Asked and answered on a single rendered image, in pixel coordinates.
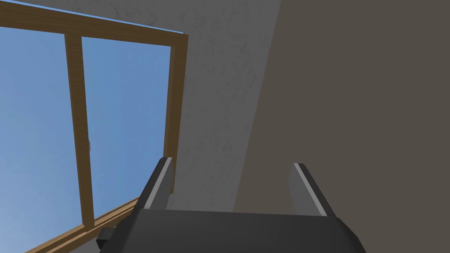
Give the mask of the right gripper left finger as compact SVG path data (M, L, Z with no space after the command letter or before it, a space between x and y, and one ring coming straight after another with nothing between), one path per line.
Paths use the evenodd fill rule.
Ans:
M163 157L158 161L142 194L139 196L136 209L167 209L173 180L173 159Z

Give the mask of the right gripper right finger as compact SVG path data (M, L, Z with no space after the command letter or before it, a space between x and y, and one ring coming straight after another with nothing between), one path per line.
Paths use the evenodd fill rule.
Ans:
M293 163L288 187L296 215L336 216L303 163Z

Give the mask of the wooden framed window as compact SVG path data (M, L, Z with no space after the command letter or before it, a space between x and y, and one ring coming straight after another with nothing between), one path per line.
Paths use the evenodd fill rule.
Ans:
M130 215L138 202L138 199L133 199L98 218L94 216L82 38L171 48L163 153L176 162L189 36L4 1L0 1L0 27L60 33L65 36L82 224L25 253L70 253L99 235L103 228L116 225Z

